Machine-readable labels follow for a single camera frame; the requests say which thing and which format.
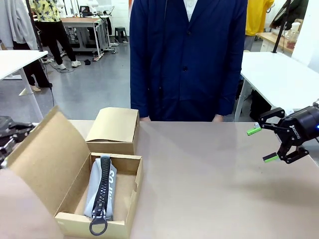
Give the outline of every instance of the gray pencil case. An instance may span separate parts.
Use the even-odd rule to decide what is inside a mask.
[[[92,235],[102,235],[107,229],[107,221],[113,220],[116,173],[108,155],[102,155],[93,163],[84,210],[84,215],[93,218],[90,223]],[[92,227],[99,224],[104,224],[104,229],[94,232]]]

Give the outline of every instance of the black stool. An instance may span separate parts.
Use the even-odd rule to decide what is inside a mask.
[[[115,39],[117,39],[118,42],[128,41],[128,36],[126,35],[125,27],[115,27]]]

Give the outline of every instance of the gray floor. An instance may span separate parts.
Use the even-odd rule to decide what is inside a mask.
[[[261,42],[255,42],[253,51],[258,51],[260,47]],[[101,108],[130,107],[130,46],[119,46],[117,51],[116,55],[107,53],[99,62],[92,62],[90,66],[82,65],[67,74],[58,73],[47,65],[55,104],[69,119],[93,120]],[[78,56],[79,60],[91,58]],[[67,57],[63,60],[72,71],[70,60]],[[27,96],[18,96],[23,88],[19,80],[0,82],[0,115],[11,116],[15,121],[36,122]],[[53,107],[51,92],[42,90],[35,96],[42,113],[47,114]],[[248,116],[249,108],[250,101],[247,100],[240,121],[252,121]],[[233,121],[233,115],[225,121]]]

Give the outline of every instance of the navy blue jacket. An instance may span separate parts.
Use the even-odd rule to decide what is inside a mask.
[[[247,0],[135,0],[131,107],[163,121],[212,121],[232,112],[245,41]]]

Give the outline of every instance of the open cardboard box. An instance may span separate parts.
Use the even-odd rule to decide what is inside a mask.
[[[96,237],[89,231],[92,219],[83,213],[91,167],[100,155],[90,152],[80,133],[54,108],[8,157],[7,165],[36,193],[65,235],[128,239],[143,179],[142,157],[110,154],[118,170],[114,221]]]
[[[86,137],[91,152],[136,154],[140,125],[138,110],[104,108]]]

